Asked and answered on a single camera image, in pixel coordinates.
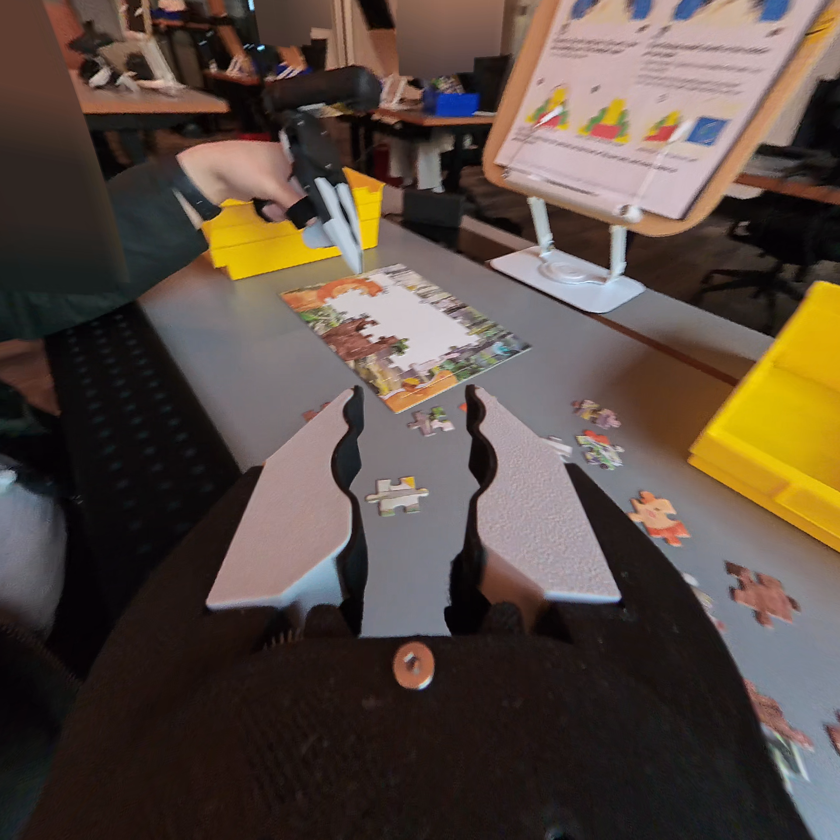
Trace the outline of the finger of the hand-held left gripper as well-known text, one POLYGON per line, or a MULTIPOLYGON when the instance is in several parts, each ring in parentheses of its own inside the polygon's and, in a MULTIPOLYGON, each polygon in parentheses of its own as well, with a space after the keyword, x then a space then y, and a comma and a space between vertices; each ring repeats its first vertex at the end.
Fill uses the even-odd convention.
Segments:
POLYGON ((337 184, 332 184, 325 177, 316 177, 314 179, 314 187, 319 195, 320 203, 322 205, 322 210, 319 212, 319 218, 324 234, 327 236, 327 239, 332 246, 339 249, 336 245, 336 234, 338 233, 336 229, 336 210, 338 209, 336 185, 337 184))
POLYGON ((355 275, 364 269, 364 248, 361 238, 361 223, 354 197, 347 182, 336 185, 336 245, 342 257, 355 275))

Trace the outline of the person's left hand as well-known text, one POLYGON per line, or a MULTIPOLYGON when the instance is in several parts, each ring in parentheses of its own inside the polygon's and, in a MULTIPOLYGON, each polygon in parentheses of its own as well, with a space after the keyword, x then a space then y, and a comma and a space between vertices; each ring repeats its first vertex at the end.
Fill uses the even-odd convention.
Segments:
POLYGON ((279 142, 204 143, 175 158, 197 191, 215 206, 258 198, 267 201, 270 219, 279 221, 305 196, 292 179, 291 160, 279 142))

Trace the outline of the jigsaw puzzle board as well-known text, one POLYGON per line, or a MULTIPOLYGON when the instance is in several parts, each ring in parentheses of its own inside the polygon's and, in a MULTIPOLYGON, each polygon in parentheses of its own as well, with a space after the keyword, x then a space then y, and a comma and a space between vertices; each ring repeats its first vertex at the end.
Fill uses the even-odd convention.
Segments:
POLYGON ((402 264, 288 290, 279 298, 393 414, 531 349, 402 264))

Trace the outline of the white document holder stand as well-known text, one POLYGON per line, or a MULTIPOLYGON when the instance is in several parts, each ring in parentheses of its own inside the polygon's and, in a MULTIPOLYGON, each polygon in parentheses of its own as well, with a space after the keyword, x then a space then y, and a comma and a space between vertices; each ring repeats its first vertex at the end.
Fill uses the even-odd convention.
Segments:
POLYGON ((552 281, 565 285, 603 284, 617 280, 624 275, 627 266, 627 234, 622 225, 610 226, 610 266, 604 277, 592 271, 575 268, 570 257, 554 246, 553 234, 547 207, 542 198, 529 196, 528 206, 537 235, 540 272, 552 281))

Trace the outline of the brown topped work table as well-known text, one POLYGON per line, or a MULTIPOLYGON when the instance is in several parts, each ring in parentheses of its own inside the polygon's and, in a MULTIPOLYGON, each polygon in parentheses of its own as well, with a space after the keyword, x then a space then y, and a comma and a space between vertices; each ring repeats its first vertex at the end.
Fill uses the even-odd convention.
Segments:
POLYGON ((174 96, 146 90, 118 92, 91 88, 74 70, 69 75, 88 130, 115 132, 134 165, 145 161, 146 133, 171 129, 197 116, 229 113, 224 99, 192 88, 182 88, 174 96))

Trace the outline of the wooden workbench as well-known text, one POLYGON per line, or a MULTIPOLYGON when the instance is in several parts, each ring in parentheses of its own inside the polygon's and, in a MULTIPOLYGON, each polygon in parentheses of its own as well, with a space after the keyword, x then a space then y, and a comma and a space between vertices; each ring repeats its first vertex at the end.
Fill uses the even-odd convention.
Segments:
POLYGON ((432 132, 450 134, 454 148, 445 152, 443 188, 460 193, 460 177, 465 165, 474 165, 489 136, 495 112, 477 111, 466 117, 440 117, 417 109, 378 108, 370 115, 371 126, 403 140, 430 140, 432 132))

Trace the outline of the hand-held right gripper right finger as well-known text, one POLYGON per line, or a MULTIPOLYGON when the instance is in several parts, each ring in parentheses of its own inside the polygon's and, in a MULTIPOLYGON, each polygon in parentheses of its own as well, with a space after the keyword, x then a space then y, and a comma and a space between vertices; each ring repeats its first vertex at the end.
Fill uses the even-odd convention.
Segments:
POLYGON ((566 464, 499 400, 465 390, 468 468, 477 488, 449 575, 445 621, 479 631, 490 609, 512 604, 526 629, 552 605, 617 605, 619 587, 566 464))

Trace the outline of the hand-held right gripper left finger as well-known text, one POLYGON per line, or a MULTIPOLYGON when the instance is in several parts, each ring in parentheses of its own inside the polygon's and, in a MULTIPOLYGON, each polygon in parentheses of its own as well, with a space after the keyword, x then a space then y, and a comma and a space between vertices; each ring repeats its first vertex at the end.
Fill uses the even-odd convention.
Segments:
POLYGON ((271 607, 301 626, 316 606, 361 631, 365 536, 352 484, 361 470, 364 396, 341 392, 268 457, 228 545, 206 608, 271 607))

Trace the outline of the yellow plastic bin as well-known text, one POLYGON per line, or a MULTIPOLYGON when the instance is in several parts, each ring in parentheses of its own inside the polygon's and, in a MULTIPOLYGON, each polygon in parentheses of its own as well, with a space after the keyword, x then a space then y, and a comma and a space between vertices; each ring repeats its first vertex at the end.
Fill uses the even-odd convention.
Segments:
POLYGON ((839 287, 817 281, 689 463, 839 551, 839 287))
MULTIPOLYGON (((377 246, 385 184, 344 168, 360 217, 363 249, 377 246)), ((291 222, 268 223, 258 217, 252 203, 230 200, 221 213, 203 225, 210 260, 232 280, 255 277, 275 270, 303 266, 340 257, 335 247, 310 248, 291 222)))

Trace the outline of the blue storage bin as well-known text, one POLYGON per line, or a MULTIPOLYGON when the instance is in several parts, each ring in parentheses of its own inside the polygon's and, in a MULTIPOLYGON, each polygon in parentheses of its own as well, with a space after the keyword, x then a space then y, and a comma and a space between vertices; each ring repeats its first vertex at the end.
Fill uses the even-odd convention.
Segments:
POLYGON ((423 112, 430 118, 463 120, 473 117, 480 110, 480 94, 426 87, 422 103, 423 112))

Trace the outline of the person's pale trousers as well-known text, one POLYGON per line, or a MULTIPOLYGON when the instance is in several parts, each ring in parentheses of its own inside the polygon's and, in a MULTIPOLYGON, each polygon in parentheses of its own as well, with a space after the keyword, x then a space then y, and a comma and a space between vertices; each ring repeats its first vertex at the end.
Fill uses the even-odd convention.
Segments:
POLYGON ((25 484, 21 465, 1 463, 2 613, 47 637, 64 590, 65 515, 55 498, 25 484))

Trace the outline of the puzzle pieces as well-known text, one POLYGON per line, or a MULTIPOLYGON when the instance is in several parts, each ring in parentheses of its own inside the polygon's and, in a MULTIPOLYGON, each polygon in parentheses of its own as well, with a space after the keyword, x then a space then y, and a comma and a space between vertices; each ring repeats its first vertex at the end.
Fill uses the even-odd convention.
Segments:
MULTIPOLYGON (((652 544, 690 536, 672 503, 640 490, 623 512, 581 465, 566 466, 621 602, 555 604, 532 629, 514 605, 494 605, 458 636, 367 636, 364 614, 353 634, 338 607, 314 607, 298 640, 255 657, 246 679, 255 705, 276 690, 278 714, 289 713, 279 755, 296 768, 307 754, 298 798, 319 802, 320 784, 338 816, 356 795, 384 814, 405 794, 442 809, 435 826, 468 826, 475 813, 478 827, 500 817, 525 837, 542 816, 577 837, 613 826, 626 837, 636 820, 659 819, 657 837, 681 826, 691 837, 813 836, 791 792, 812 741, 745 678, 709 595, 652 544)), ((362 501, 393 518, 429 496, 399 476, 360 498, 357 476, 363 525, 362 501)))

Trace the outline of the black box with green lights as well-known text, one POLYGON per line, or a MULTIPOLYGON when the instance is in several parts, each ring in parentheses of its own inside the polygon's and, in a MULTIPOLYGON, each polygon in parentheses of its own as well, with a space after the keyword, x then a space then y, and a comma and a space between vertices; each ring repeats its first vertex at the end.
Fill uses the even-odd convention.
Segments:
POLYGON ((412 225, 458 229, 466 196, 459 193, 406 189, 402 193, 402 221, 412 225))

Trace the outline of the person's left forearm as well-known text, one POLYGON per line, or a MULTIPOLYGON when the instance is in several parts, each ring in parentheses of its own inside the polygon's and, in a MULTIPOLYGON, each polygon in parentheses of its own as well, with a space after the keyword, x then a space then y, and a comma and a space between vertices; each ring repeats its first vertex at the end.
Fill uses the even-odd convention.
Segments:
POLYGON ((2 291, 1 341, 42 340, 136 301, 207 251, 207 240, 179 197, 207 221, 221 211, 173 155, 135 165, 108 183, 128 283, 99 293, 2 291))

